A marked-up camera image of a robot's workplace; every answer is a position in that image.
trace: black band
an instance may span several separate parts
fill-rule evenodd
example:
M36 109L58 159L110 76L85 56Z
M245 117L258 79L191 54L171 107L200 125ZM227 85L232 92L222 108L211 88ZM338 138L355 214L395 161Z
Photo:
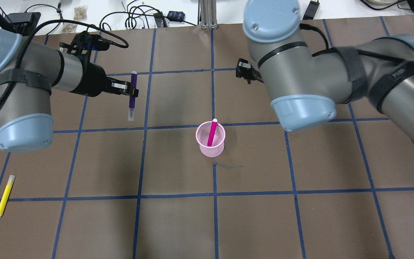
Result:
M383 113L381 105L386 96L394 89L394 87L412 75L414 75L414 61L405 60L401 62L392 72L382 76L373 85L368 97L370 103L376 107L376 110Z
M60 82L60 79L62 79L63 72L64 72L64 69L65 69L65 58L64 58L63 54L60 51L59 51L59 54L60 54L60 70L59 70L59 75L57 76L57 78L53 82L52 87L56 86Z
M30 87L39 87L52 93L49 79L41 74L23 69L9 69L0 73L0 85L9 82L24 82Z
M343 59L348 72L349 81L352 83L352 93L343 104L364 97L368 92L367 73L365 72L365 68L363 67L357 49L351 46L334 47L333 49L335 49L341 59Z
M260 68L260 66L263 65L263 63L265 61L267 61L268 59L270 59L274 55L276 55L278 53L281 53L282 51L286 51L287 49L297 47L297 46L307 46L307 45L306 45L305 42L302 42L302 41L296 41L296 42L292 42L292 43L289 43L289 44L282 45L282 46L278 47L277 49L274 49L273 51L269 52L265 56L263 56L260 59L260 61L258 61L258 68Z

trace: yellow marker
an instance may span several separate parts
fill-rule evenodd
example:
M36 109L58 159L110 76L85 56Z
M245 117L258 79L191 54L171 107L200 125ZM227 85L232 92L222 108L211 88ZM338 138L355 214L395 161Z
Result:
M4 190L3 197L0 202L0 217L3 215L5 206L7 204L7 199L9 198L10 190L12 190L12 185L14 184L15 176L10 175L9 180L7 180L6 189Z

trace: white floor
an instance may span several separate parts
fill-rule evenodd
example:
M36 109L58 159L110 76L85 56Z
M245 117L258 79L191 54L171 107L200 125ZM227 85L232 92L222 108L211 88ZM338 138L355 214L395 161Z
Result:
M300 8L306 10L310 0L298 0ZM315 19L330 19L330 18L352 18L352 17L373 17L373 16L394 16L413 14L410 10L401 10L397 6L393 6L386 10L376 11L368 9L359 0L319 0L320 6L316 13ZM56 6L58 0L0 0L1 7L6 13L21 13L27 7L34 4L50 4ZM120 0L61 0L62 12L65 19L72 19L74 17L74 7L87 6L87 20L85 23L92 23L98 25L100 20L108 13L121 12L124 10ZM124 5L127 5L131 0L122 0ZM218 23L242 23L243 10L247 0L217 0L217 21ZM186 14L186 21L197 24L197 0L138 0L133 5L151 5L161 10L165 15L168 11L181 11ZM30 9L34 12L41 13L40 23L58 19L59 15L53 8L50 7L33 7ZM125 29L124 20L127 17L125 14L114 14L106 18L105 22L110 24L113 30ZM154 28L154 18L148 17L150 27ZM138 19L138 27L141 28L142 21ZM46 34L55 25L46 26L39 34ZM189 26L187 24L170 22L169 27ZM77 32L84 30L79 26ZM61 33L61 27L53 34Z

